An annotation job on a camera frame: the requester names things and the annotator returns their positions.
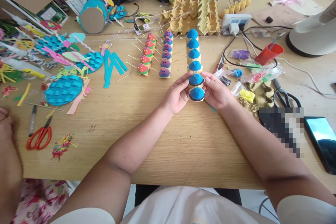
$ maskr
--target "white shirt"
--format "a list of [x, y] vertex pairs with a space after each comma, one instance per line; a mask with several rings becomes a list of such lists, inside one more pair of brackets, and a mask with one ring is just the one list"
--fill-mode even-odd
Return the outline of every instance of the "white shirt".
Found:
[[[319, 199], [294, 195], [277, 207], [281, 224], [335, 224], [336, 207]], [[52, 224], [115, 224], [113, 217], [99, 208], [83, 208], [67, 213]], [[121, 224], [274, 224], [258, 213], [230, 200], [195, 187], [168, 187], [149, 195]]]

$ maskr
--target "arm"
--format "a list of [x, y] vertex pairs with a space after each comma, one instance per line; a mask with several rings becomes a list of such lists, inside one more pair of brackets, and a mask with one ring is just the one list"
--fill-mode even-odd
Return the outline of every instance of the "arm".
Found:
[[191, 73], [176, 80], [160, 105], [107, 150], [50, 222], [87, 207], [106, 210], [116, 223], [122, 220], [131, 176], [146, 159], [173, 115], [187, 103], [189, 97], [185, 89]]
[[301, 159], [261, 126], [214, 75], [203, 72], [205, 100], [218, 109], [246, 158], [261, 178], [274, 209], [290, 195], [305, 195], [336, 206], [336, 198]]
[[12, 137], [12, 120], [0, 108], [0, 223], [10, 223], [21, 195], [22, 166]]

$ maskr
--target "hand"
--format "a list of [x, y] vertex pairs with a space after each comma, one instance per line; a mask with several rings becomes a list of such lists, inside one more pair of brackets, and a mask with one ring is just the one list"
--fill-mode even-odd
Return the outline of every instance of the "hand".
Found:
[[204, 99], [217, 110], [237, 102], [231, 91], [217, 77], [208, 72], [202, 72], [204, 77]]
[[180, 112], [189, 100], [188, 78], [192, 74], [190, 71], [178, 78], [168, 89], [159, 106], [168, 109], [173, 114]]

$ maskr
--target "smartphone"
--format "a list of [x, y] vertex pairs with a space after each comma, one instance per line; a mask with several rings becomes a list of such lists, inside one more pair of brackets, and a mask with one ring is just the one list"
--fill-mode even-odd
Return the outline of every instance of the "smartphone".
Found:
[[336, 135], [325, 117], [304, 117], [304, 127], [326, 171], [336, 175]]

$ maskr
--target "white fan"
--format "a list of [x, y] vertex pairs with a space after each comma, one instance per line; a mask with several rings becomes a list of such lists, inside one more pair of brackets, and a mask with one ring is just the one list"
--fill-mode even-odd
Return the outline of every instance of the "white fan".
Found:
[[329, 7], [300, 22], [287, 35], [288, 47], [304, 57], [320, 57], [336, 50], [336, 0]]

